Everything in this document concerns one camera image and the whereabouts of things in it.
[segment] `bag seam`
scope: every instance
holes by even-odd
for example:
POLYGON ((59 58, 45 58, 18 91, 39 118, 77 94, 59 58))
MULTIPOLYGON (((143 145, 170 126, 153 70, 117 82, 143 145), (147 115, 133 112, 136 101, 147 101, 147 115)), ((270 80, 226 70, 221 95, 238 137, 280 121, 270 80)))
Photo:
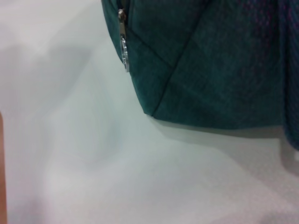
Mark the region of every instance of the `bag seam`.
MULTIPOLYGON (((203 11, 206 9, 206 7, 208 7, 208 5, 209 5, 210 2, 211 2, 211 1, 209 1, 209 2, 206 3, 206 5, 205 5, 203 11)), ((186 51, 186 48, 188 47, 188 45, 189 45, 189 43, 190 43, 190 41, 191 41, 191 39, 192 39, 192 36, 194 35, 194 33, 195 33, 195 31, 196 31, 196 28, 197 28, 197 26, 198 26, 198 24, 199 24, 199 22, 200 22, 200 19, 201 19, 202 15, 203 15, 203 13, 201 13, 201 14, 199 15, 199 17, 198 17, 198 19, 197 19, 197 22, 196 22, 195 25, 194 25, 194 29, 193 29, 193 31, 190 33, 190 36, 188 37, 188 40, 186 41, 186 43, 185 43, 185 45, 184 45, 184 47, 183 47, 183 50, 182 50, 181 54, 179 55, 177 61, 176 61, 175 64, 174 64, 174 67, 173 67, 173 69, 172 69, 172 71, 171 71, 169 77, 168 77, 167 80, 166 80, 166 83, 165 83, 165 86, 164 86, 164 89, 163 89, 161 98, 160 98, 160 100, 159 100, 157 106, 155 107, 153 113, 151 114, 151 116, 154 117, 154 118, 155 118, 155 113, 156 113, 157 110, 159 109, 159 107, 160 107, 160 105, 161 105, 161 102, 162 102, 162 100, 163 100, 163 98, 164 98, 164 96, 165 96, 165 93, 166 93, 167 87, 168 87, 168 85, 169 85, 169 82, 170 82, 170 80, 171 80, 173 74, 175 73, 176 69, 178 68, 178 64, 179 64, 179 62, 181 61, 181 59, 182 59, 182 57, 183 57, 183 55, 184 55, 184 53, 185 53, 185 51, 186 51)))
MULTIPOLYGON (((109 5, 109 7, 111 7, 114 11, 115 11, 115 14, 117 14, 117 9, 115 9, 114 7, 113 7, 113 3, 112 3, 112 0, 106 0, 110 5, 109 5)), ((132 11, 133 11, 133 8, 131 8, 131 7, 133 7, 133 6, 131 6, 131 5, 133 5, 134 4, 134 1, 133 0, 131 0, 131 2, 130 2, 130 14, 132 13, 132 11)), ((147 49, 149 49, 157 58, 159 58, 159 60, 161 60, 161 62, 163 62, 164 64, 166 64, 168 67, 169 67, 169 69, 171 69, 171 68, 173 68, 173 66, 172 65, 170 65, 167 61, 165 61, 156 51, 154 51, 153 49, 152 49, 152 47, 151 46, 149 46, 147 43, 145 43, 142 39, 141 39, 141 37, 139 36, 139 35, 137 35, 135 32, 134 32, 134 30, 132 29, 132 24, 128 24, 127 26, 126 26, 126 29, 128 30, 128 33, 131 33, 131 34, 133 34, 139 41, 140 41, 140 43, 142 44, 142 45, 144 45, 147 49)))

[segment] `white surface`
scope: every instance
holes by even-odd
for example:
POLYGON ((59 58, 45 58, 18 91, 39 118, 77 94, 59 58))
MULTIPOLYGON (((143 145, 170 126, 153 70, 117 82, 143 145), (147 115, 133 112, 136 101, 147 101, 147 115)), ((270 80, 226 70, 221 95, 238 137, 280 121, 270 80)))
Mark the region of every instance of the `white surface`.
POLYGON ((98 0, 0 0, 0 111, 10 224, 298 223, 282 130, 144 115, 98 0))

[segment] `textured fabric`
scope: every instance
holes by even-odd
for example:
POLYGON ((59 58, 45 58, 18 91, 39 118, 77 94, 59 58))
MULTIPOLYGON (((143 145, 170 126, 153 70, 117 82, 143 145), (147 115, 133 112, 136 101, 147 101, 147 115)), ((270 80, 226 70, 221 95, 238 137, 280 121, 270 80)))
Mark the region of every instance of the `textured fabric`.
MULTIPOLYGON (((293 11, 286 2, 130 0, 130 74, 144 112, 224 129, 280 125, 285 118, 289 136, 297 141, 299 77, 293 73, 299 51, 290 44, 299 46, 299 24, 292 23, 290 38, 289 21, 281 20, 292 13, 296 21, 299 13, 295 0, 290 0, 293 11)), ((120 56, 117 0, 102 4, 120 56)))
POLYGON ((290 143, 299 149, 299 2, 281 0, 280 46, 284 75, 284 126, 290 143))

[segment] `teal fabric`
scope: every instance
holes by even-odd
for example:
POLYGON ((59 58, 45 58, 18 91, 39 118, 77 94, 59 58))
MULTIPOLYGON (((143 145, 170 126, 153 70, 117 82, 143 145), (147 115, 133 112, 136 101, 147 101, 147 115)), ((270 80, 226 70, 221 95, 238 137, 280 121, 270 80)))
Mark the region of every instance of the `teal fabric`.
POLYGON ((299 1, 279 0, 281 74, 284 77, 284 128, 299 150, 299 1))
MULTIPOLYGON (((102 5, 120 56, 117 2, 102 5)), ((127 14, 130 74, 146 114, 223 129, 282 124, 277 0, 130 0, 127 14)))

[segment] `zipper pull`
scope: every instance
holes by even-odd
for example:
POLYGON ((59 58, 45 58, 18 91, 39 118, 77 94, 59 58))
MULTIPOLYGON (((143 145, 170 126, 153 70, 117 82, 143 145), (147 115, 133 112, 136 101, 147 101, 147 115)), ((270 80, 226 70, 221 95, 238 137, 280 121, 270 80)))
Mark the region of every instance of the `zipper pull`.
POLYGON ((126 35, 126 26, 125 26, 125 22, 127 20, 127 15, 126 15, 124 9, 118 10, 118 20, 119 20, 119 26, 120 26, 122 62, 125 66, 126 72, 130 72, 128 50, 127 50, 127 43, 126 43, 127 35, 126 35))

